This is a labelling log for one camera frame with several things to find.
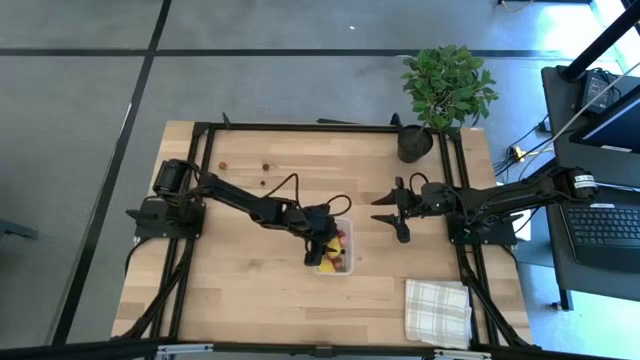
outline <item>black cable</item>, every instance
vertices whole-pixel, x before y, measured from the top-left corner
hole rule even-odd
[[[502,249],[504,249],[504,251],[507,252],[507,254],[509,254],[509,256],[511,256],[513,258],[513,262],[516,264],[516,270],[518,269],[518,259],[516,258],[515,254],[513,253],[513,251],[511,251],[507,245],[500,245],[500,247]]]
[[[462,208],[462,214],[464,215],[464,221],[466,225],[471,224],[469,222],[469,215],[467,215],[467,207],[464,206],[464,202],[462,201],[462,196],[460,196],[457,191],[453,190],[453,188],[448,188],[448,191],[453,193],[453,195],[455,195],[456,198],[458,198],[458,200],[460,201],[460,207]]]
[[[547,118],[549,117],[549,114],[545,115],[545,117],[542,119],[541,122],[545,121]],[[503,160],[501,163],[498,163],[498,167],[496,168],[496,166],[494,166],[493,171],[499,171],[498,174],[496,174],[496,176],[499,176],[500,174],[502,174],[504,171],[507,172],[507,175],[505,177],[505,180],[503,181],[503,183],[508,183],[509,182],[509,167],[513,164],[509,164],[509,155],[510,155],[510,150],[511,147],[514,146],[515,144],[517,144],[518,142],[522,141],[524,138],[526,138],[527,136],[529,136],[532,132],[534,132],[536,130],[536,128],[538,128],[538,125],[540,123],[538,123],[536,126],[534,126],[531,130],[529,130],[526,134],[524,134],[520,139],[514,141],[511,145],[507,146],[507,150],[505,150],[505,160]]]
[[[425,183],[428,183],[428,182],[429,182],[429,179],[428,179],[428,178],[427,178],[427,176],[426,176],[425,174],[423,174],[423,173],[417,172],[417,173],[413,173],[413,174],[411,174],[411,176],[409,177],[409,190],[411,190],[411,192],[412,192],[412,193],[415,193],[415,192],[413,191],[413,178],[414,178],[415,176],[420,176],[421,178],[423,178]]]
[[[545,171],[542,175],[540,175],[539,177],[537,177],[537,178],[536,178],[536,180],[535,180],[534,182],[532,182],[531,184],[528,184],[528,186],[529,186],[529,187],[531,187],[531,186],[536,185],[537,183],[539,183],[540,181],[542,181],[542,180],[545,178],[545,176],[546,176],[549,172],[551,172],[552,170],[553,170],[553,169],[549,169],[549,170]],[[473,215],[473,219],[471,219],[471,221],[469,221],[469,224],[471,224],[471,223],[473,223],[474,221],[476,221],[476,218],[478,217],[478,215],[480,215],[480,214],[482,213],[482,211],[484,211],[484,209],[485,209],[485,208],[487,207],[487,205],[489,204],[489,200],[493,199],[494,197],[496,197],[496,196],[498,196],[498,195],[504,195],[504,194],[506,194],[506,193],[509,193],[509,192],[512,192],[512,191],[518,191],[518,190],[519,190],[519,189],[505,190],[505,191],[503,191],[503,192],[498,192],[498,193],[495,193],[495,194],[490,195],[489,197],[487,197],[487,199],[486,199],[482,204],[480,204],[480,206],[478,206],[478,210],[477,210],[477,211],[475,212],[475,214]]]
[[[516,230],[514,232],[514,234],[517,234],[520,232],[520,230],[524,229],[524,227],[531,221],[531,219],[533,219],[533,215],[536,214],[536,212],[540,210],[539,207],[535,208],[533,210],[533,212],[531,212],[531,215],[529,216],[529,218],[527,219],[527,221],[525,221],[524,224],[522,224],[522,226],[520,226],[520,228],[518,230]],[[513,251],[511,251],[506,245],[500,245],[500,247],[502,249],[504,249],[504,251],[507,252],[507,254],[509,254],[509,256],[511,256],[513,258],[514,263],[516,264],[516,269],[518,269],[518,258],[516,258],[515,254],[513,253]]]
[[[548,143],[549,141],[551,141],[552,138],[548,138],[546,140],[544,140],[543,142],[539,143],[538,145],[536,145],[533,149],[529,150],[528,152],[534,152],[537,149],[539,149],[541,146],[545,145],[546,143]],[[524,157],[525,155],[518,157],[514,160],[511,161],[511,163],[509,165],[507,165],[507,167],[505,167],[504,169],[502,169],[502,171],[500,171],[499,173],[496,174],[496,176],[500,176],[500,174],[502,174],[503,172],[505,172],[507,169],[509,169],[511,166],[513,166],[513,164],[517,163],[520,161],[520,159],[522,159],[522,157]]]
[[[125,260],[124,262],[124,275],[127,276],[127,272],[129,272],[129,262],[131,262],[131,256],[133,256],[133,253],[136,252],[136,250],[142,246],[144,243],[146,243],[147,241],[149,241],[149,238],[146,239],[140,239],[140,241],[135,244],[131,250],[129,250],[129,254],[127,254],[127,260]]]
[[[520,228],[518,230],[516,230],[515,234],[519,233],[520,230],[524,229],[524,227],[527,226],[527,224],[531,221],[531,219],[533,219],[533,215],[535,215],[538,210],[540,210],[539,207],[535,208],[535,210],[533,210],[533,212],[531,212],[531,215],[529,216],[527,221],[525,221],[524,224],[522,224],[522,226],[520,226]]]
[[[297,173],[293,173],[289,176],[287,176],[278,186],[276,186],[273,190],[269,191],[268,193],[266,193],[265,195],[262,195],[260,197],[260,199],[264,199],[266,197],[269,197],[273,194],[275,194],[276,191],[280,190],[281,187],[284,186],[284,184],[286,184],[287,182],[289,182],[289,180],[291,180],[292,178],[296,179],[296,185],[295,185],[295,197],[296,197],[296,203],[298,204],[298,206],[300,206],[300,199],[298,197],[298,193],[300,191],[299,187],[300,187],[300,177],[298,177]]]
[[[542,121],[545,121],[548,117],[549,117],[549,114],[547,114],[547,115],[542,119]],[[511,144],[511,145],[509,145],[509,146],[507,147],[506,154],[505,154],[505,156],[506,156],[506,158],[507,158],[507,161],[508,161],[508,159],[509,159],[509,149],[511,149],[511,147],[512,147],[513,145],[517,144],[518,142],[522,141],[524,138],[526,138],[527,136],[529,136],[529,134],[531,134],[532,132],[534,132],[534,131],[536,130],[536,128],[537,128],[537,127],[538,127],[538,125],[534,126],[534,127],[533,127],[533,129],[529,130],[529,131],[528,131],[526,134],[524,134],[520,139],[518,139],[518,140],[514,141],[514,142],[513,142],[513,144]],[[549,140],[550,140],[550,139],[551,139],[551,138],[549,138],[549,139],[545,140],[544,142],[542,142],[542,143],[538,144],[536,147],[534,147],[532,150],[530,150],[530,151],[528,151],[528,152],[535,151],[535,150],[536,150],[537,148],[539,148],[540,146],[542,146],[542,145],[544,145],[545,143],[549,142]],[[500,174],[502,174],[503,172],[507,171],[507,169],[509,169],[509,167],[511,167],[513,164],[517,163],[518,161],[520,161],[520,159],[521,159],[521,158],[522,158],[522,157],[518,157],[518,158],[516,158],[516,159],[512,160],[512,161],[511,161],[511,163],[509,163],[509,164],[508,164],[504,169],[502,169],[499,173],[497,173],[497,174],[496,174],[496,176],[500,176]]]
[[[609,80],[609,76],[613,77],[614,79],[618,78],[618,75],[613,74],[611,71],[609,70],[604,70],[601,67],[597,67],[597,68],[593,68],[591,69],[592,71],[594,71],[596,74],[600,75],[600,78],[602,79],[602,81],[606,82],[607,85],[611,85],[611,80]],[[615,96],[616,96],[616,92],[618,92],[618,100],[620,100],[620,98],[622,97],[622,92],[620,92],[620,89],[618,89],[616,86],[612,86],[611,89],[611,94],[613,95],[611,101],[615,102]]]
[[[340,194],[340,195],[336,195],[336,196],[332,197],[331,199],[327,200],[327,202],[325,204],[329,205],[332,201],[334,201],[336,199],[340,199],[340,198],[347,199],[347,201],[349,202],[349,205],[347,205],[346,209],[344,209],[344,210],[342,210],[342,211],[340,211],[338,213],[335,213],[335,214],[329,214],[329,216],[344,215],[344,214],[347,213],[347,211],[351,210],[351,205],[352,205],[351,198],[348,197],[347,195],[344,195],[344,194]]]

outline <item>black floor line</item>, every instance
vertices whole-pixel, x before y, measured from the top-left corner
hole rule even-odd
[[[164,29],[170,7],[171,0],[164,0],[162,7],[160,8],[158,21],[156,22],[151,41],[149,43],[148,50],[150,51],[153,51],[158,47],[158,42],[160,41],[160,36],[162,35],[162,30]],[[87,224],[87,228],[81,242],[81,250],[79,252],[80,257],[77,260],[77,266],[73,273],[71,282],[67,283],[66,289],[68,289],[68,291],[66,292],[66,296],[63,297],[64,305],[57,317],[58,323],[53,334],[52,345],[65,344],[69,337],[69,332],[73,325],[73,319],[75,317],[76,310],[78,309],[80,298],[82,297],[82,291],[84,289],[87,276],[89,275],[89,270],[91,269],[91,262],[93,261],[96,248],[98,247],[98,240],[100,239],[102,226],[104,225],[104,220],[107,216],[107,210],[118,179],[120,166],[122,165],[122,160],[124,159],[125,151],[129,144],[129,138],[131,137],[131,132],[133,130],[133,125],[138,114],[138,109],[140,108],[142,95],[144,94],[144,90],[149,79],[153,59],[153,56],[146,56],[142,63],[140,74],[138,75],[138,80],[136,82],[133,95],[131,96],[129,111],[127,112],[122,130],[120,131],[120,136],[116,141],[113,156],[111,157],[98,199],[90,217],[91,220],[89,221],[89,224]]]
[[[228,57],[228,56],[344,56],[393,57],[416,56],[419,49],[48,49],[0,48],[0,56],[69,56],[69,57]],[[471,50],[474,56],[484,58],[527,58],[555,61],[573,60],[561,50]]]

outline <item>black metal frame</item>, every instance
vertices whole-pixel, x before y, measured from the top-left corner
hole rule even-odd
[[[629,29],[636,26],[640,20],[640,1],[634,1],[626,10],[595,39],[582,54],[560,71],[560,76],[567,81],[576,81],[584,71],[615,44]]]
[[[197,147],[198,147],[198,142],[200,140],[200,136],[203,134],[204,130],[207,130],[207,140],[205,143],[205,148],[203,151],[203,159],[202,159],[202,163],[201,163],[201,169],[203,171],[207,171],[209,169],[209,163],[210,163],[210,159],[211,159],[211,153],[213,151],[213,142],[214,142],[214,136],[215,136],[215,132],[216,130],[234,130],[234,131],[244,131],[244,130],[263,130],[263,131],[318,131],[318,132],[358,132],[358,133],[397,133],[397,127],[394,125],[388,125],[388,126],[376,126],[376,125],[360,125],[360,124],[344,124],[344,123],[334,123],[334,124],[269,124],[269,123],[245,123],[245,124],[233,124],[231,125],[231,123],[229,122],[228,118],[226,117],[225,114],[223,114],[224,117],[224,122],[221,123],[195,123],[194,125],[194,130],[193,130],[193,136],[191,138],[191,144],[189,147],[189,159],[191,159],[193,161],[193,159],[195,158],[195,153],[197,151]],[[446,182],[450,185],[453,185],[453,172],[452,172],[452,168],[451,168],[451,159],[449,156],[449,150],[448,150],[448,139],[447,136],[442,133],[442,132],[437,132],[433,129],[428,129],[429,132],[432,135],[436,135],[439,137],[439,143],[440,143],[440,153],[441,153],[441,160],[442,160],[442,168],[444,171],[444,177],[446,179]],[[459,133],[449,136],[449,139],[451,139],[453,141],[455,150],[456,150],[456,160],[457,160],[457,166],[459,169],[459,173],[460,173],[460,177],[461,177],[461,182],[463,187],[469,187],[469,177],[468,177],[468,173],[467,173],[467,168],[466,168],[466,163],[465,163],[465,158],[464,158],[464,150],[462,148],[462,139],[459,135]],[[476,266],[476,271],[477,271],[477,276],[478,279],[480,281],[481,286],[483,287],[483,290],[487,292],[487,294],[489,294],[489,285],[488,285],[488,279],[487,279],[487,274],[486,274],[486,269],[485,269],[485,264],[484,264],[484,259],[482,257],[482,248],[480,245],[474,245],[473,247],[473,254],[474,254],[474,260],[475,260],[475,266]],[[168,278],[170,271],[167,269],[172,269],[173,268],[173,257],[175,256],[175,254],[170,254],[172,247],[169,247],[169,250],[167,252],[167,258],[165,259],[165,264],[163,267],[163,276],[162,279],[163,281],[160,284],[160,290],[163,289],[163,287],[166,285],[166,278]],[[464,248],[462,248],[462,251],[457,251],[458,254],[458,259],[460,259],[460,256],[465,256],[466,257],[466,252],[464,251]],[[169,330],[169,337],[171,338],[176,338],[178,336],[178,331],[179,331],[179,326],[180,326],[180,320],[181,320],[181,316],[182,316],[182,306],[184,304],[184,300],[185,300],[185,296],[186,296],[186,287],[187,287],[187,281],[188,281],[188,269],[191,265],[190,262],[188,262],[187,264],[187,271],[185,273],[185,275],[180,279],[180,282],[178,284],[178,288],[177,288],[177,293],[176,293],[176,300],[174,303],[174,309],[173,309],[173,313],[171,315],[171,319],[170,319],[170,330]],[[463,272],[463,268],[460,265],[460,261],[458,262],[458,265],[460,267],[460,273],[462,275]],[[478,325],[477,325],[477,321],[475,318],[475,309],[473,306],[473,297],[472,297],[472,292],[471,289],[469,289],[469,305],[471,306],[471,311],[472,311],[472,315],[471,315],[471,322],[472,322],[472,340],[471,343],[472,344],[479,344],[479,336],[478,336]],[[158,314],[158,317],[161,317],[163,315],[162,312],[160,312]],[[491,318],[489,317],[489,314],[487,313],[487,311],[485,311],[485,320],[487,323],[487,332],[488,332],[488,336],[489,336],[489,343],[492,345],[497,345],[498,344],[498,334],[497,334],[497,330],[495,327],[494,322],[491,320]],[[159,319],[156,318],[154,319],[154,324],[157,324],[159,322]],[[152,330],[156,330],[156,332],[154,332],[154,334],[159,334],[159,325],[156,325],[156,327],[152,327]],[[252,349],[252,345],[251,344],[246,344],[247,349]],[[287,350],[285,351],[286,353],[291,353],[291,351],[293,350]]]
[[[203,134],[204,130],[207,130],[207,140],[206,140],[206,148],[203,151],[203,161],[202,168],[205,171],[208,169],[209,162],[211,159],[211,152],[213,150],[213,141],[216,130],[268,130],[268,131],[319,131],[319,132],[364,132],[364,133],[397,133],[396,126],[369,126],[369,125],[357,125],[357,124],[319,124],[319,125],[302,125],[302,124],[234,124],[230,125],[226,115],[224,116],[225,122],[223,123],[195,123],[193,136],[190,144],[189,157],[193,157],[192,154],[195,154],[197,151],[197,144],[199,142],[200,136]],[[448,151],[448,139],[444,133],[438,133],[434,130],[429,130],[432,134],[437,134],[440,142],[440,150],[441,150],[441,159],[443,172],[448,184],[453,184],[453,173],[451,168],[451,162],[449,158]],[[469,185],[469,179],[464,159],[464,150],[462,148],[462,142],[459,134],[453,134],[450,136],[451,140],[454,143],[454,147],[456,149],[456,159],[458,164],[458,169],[461,176],[461,181],[463,186]],[[170,240],[170,246],[168,247],[167,257],[165,259],[164,269],[167,273],[170,272],[170,275],[166,276],[163,274],[161,285],[158,291],[158,296],[152,301],[151,305],[147,310],[145,310],[145,314],[153,313],[155,316],[148,318],[144,315],[142,318],[149,319],[148,321],[138,321],[130,329],[127,331],[121,338],[113,339],[111,341],[103,341],[103,342],[95,342],[95,343],[82,343],[82,344],[71,344],[65,345],[63,347],[60,346],[43,346],[43,347],[33,347],[33,348],[24,348],[24,349],[11,349],[11,350],[0,350],[0,357],[3,359],[20,359],[20,360],[28,360],[28,359],[91,359],[91,360],[99,360],[99,359],[114,359],[114,358],[134,358],[134,357],[145,357],[147,359],[152,358],[159,352],[159,346],[161,345],[179,345],[179,344],[194,344],[193,342],[188,341],[179,341],[178,340],[178,331],[180,325],[180,319],[182,314],[182,307],[184,304],[184,299],[186,295],[186,282],[188,280],[188,274],[191,266],[191,259],[193,255],[193,251],[195,248],[195,239],[187,239],[187,244],[185,246],[185,251],[182,255],[182,260],[180,265],[176,267],[173,271],[169,271],[169,269],[173,268],[173,261],[175,257],[175,249],[176,246],[172,247],[171,243],[174,244],[177,242],[175,239]],[[479,271],[478,279],[469,278],[468,276],[462,276],[463,266],[461,265],[464,261],[468,264],[468,260],[466,258],[466,251],[463,245],[456,246],[457,256],[459,260],[459,266],[461,271],[461,279],[469,279],[471,281],[470,287],[474,289],[483,289],[485,292],[488,292],[486,273],[484,269]],[[475,254],[480,253],[481,249],[474,249]],[[478,265],[481,264],[482,268],[484,267],[484,261],[482,257],[476,258],[476,268],[478,269]],[[157,323],[161,320],[162,312],[159,312],[158,309],[163,307],[163,303],[166,301],[169,294],[172,292],[172,288],[179,283],[176,293],[175,305],[171,317],[171,328],[169,330],[168,337],[152,337],[149,339],[142,339],[147,325],[153,324],[154,321]],[[470,306],[473,310],[473,301],[470,296]],[[475,322],[475,316],[472,315],[472,326],[473,326],[473,339],[471,342],[471,346],[469,351],[473,352],[483,352],[490,353],[492,359],[548,359],[553,357],[555,359],[601,359],[599,357],[592,356],[582,356],[575,354],[567,354],[567,353],[558,353],[551,351],[544,351],[535,346],[528,346],[528,344],[523,344],[521,342],[517,342],[512,346],[499,346],[497,341],[497,334],[493,334],[495,332],[495,325],[492,323],[491,319],[493,316],[497,316],[497,318],[502,318],[501,323],[508,327],[506,321],[500,315],[499,310],[493,303],[489,304],[484,303],[485,307],[485,318],[487,320],[487,330],[489,333],[490,341],[495,341],[495,344],[480,344],[478,341],[478,331],[477,331],[477,323]],[[379,356],[422,356],[426,358],[432,358],[438,355],[443,355],[443,351],[446,349],[441,349],[433,346],[420,346],[420,347],[395,347],[395,346],[344,346],[344,345],[287,345],[287,344],[252,344],[252,343],[206,343],[201,344],[198,343],[203,351],[217,351],[217,352],[259,352],[259,353],[283,353],[283,354],[305,354],[312,355],[317,357],[333,357],[337,355],[379,355]]]

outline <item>checkered cloth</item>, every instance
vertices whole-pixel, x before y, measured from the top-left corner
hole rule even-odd
[[[467,349],[471,334],[467,287],[459,282],[407,279],[407,339],[447,348]]]

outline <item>wooden tabletop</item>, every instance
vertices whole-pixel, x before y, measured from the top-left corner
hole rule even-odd
[[[152,177],[162,160],[186,159],[192,129],[193,122],[167,123]],[[495,186],[484,131],[465,128],[462,137],[471,186]],[[349,195],[353,207],[343,217],[354,226],[355,270],[351,276],[316,275],[303,265],[301,239],[262,229],[246,214],[206,200],[206,221],[196,242],[180,339],[420,346],[404,335],[405,280],[459,280],[444,217],[409,220],[411,242],[400,244],[391,226],[370,218],[397,209],[369,203],[391,190],[395,176],[407,181],[420,171],[432,182],[443,182],[439,146],[434,141],[425,157],[404,164],[396,157],[394,134],[216,131],[210,171],[236,186],[261,195],[296,172],[302,206]],[[204,137],[198,164],[203,148]],[[449,148],[459,184],[453,144]],[[226,170],[218,169],[220,161],[228,164]],[[268,171],[262,169],[263,163],[270,165]],[[292,198],[293,184],[277,195]],[[332,203],[333,210],[339,211],[343,204]],[[154,239],[133,255],[114,335],[128,330],[157,293],[166,249],[167,240]],[[483,251],[494,302],[520,336],[530,341],[513,259],[496,246],[483,246]],[[171,304],[170,299],[163,334]],[[481,309],[477,300],[475,304]],[[476,313],[481,340],[486,341],[482,312]]]

